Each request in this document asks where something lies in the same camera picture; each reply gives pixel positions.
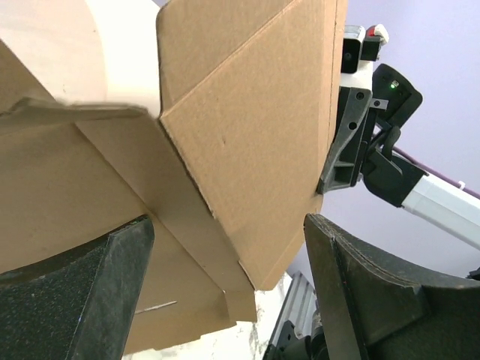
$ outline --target white wall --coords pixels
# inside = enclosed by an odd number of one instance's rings
[[[480,191],[480,1],[350,0],[347,23],[382,23],[390,43],[380,62],[423,94],[403,127],[399,147],[423,163]],[[399,257],[465,277],[480,252],[429,223],[356,188],[327,193],[322,213],[345,230]],[[290,271],[309,273],[305,247]]]

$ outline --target wire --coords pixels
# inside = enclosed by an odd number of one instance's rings
[[[477,193],[476,191],[469,189],[468,187],[465,187],[465,183],[463,181],[455,181],[452,180],[451,178],[443,175],[442,173],[432,169],[431,167],[425,165],[424,163],[421,163],[420,161],[417,161],[414,157],[411,157],[408,155],[405,151],[397,148],[394,146],[393,151],[399,154],[400,156],[406,158],[410,163],[416,165],[417,167],[425,170],[427,173],[430,173],[434,176],[436,176],[439,179],[442,179],[444,182],[448,182],[450,185],[455,186],[456,188],[466,192],[467,194],[471,195],[472,197],[475,197],[480,200],[480,193]]]

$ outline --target purple cable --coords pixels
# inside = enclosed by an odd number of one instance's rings
[[[400,156],[406,158],[410,163],[416,165],[417,167],[425,170],[427,173],[432,174],[433,176],[436,176],[439,179],[442,179],[444,182],[448,182],[450,185],[455,186],[456,188],[460,189],[461,188],[461,183],[458,181],[452,180],[451,178],[446,177],[445,175],[439,173],[438,171],[432,169],[431,167],[421,163],[420,161],[417,161],[415,158],[411,157],[408,155],[405,151],[397,148],[394,146],[393,151],[399,154]],[[472,197],[476,197],[477,199],[480,200],[480,193],[475,192],[472,189],[469,189],[468,187],[464,187],[463,191],[466,192],[467,194],[471,195]]]

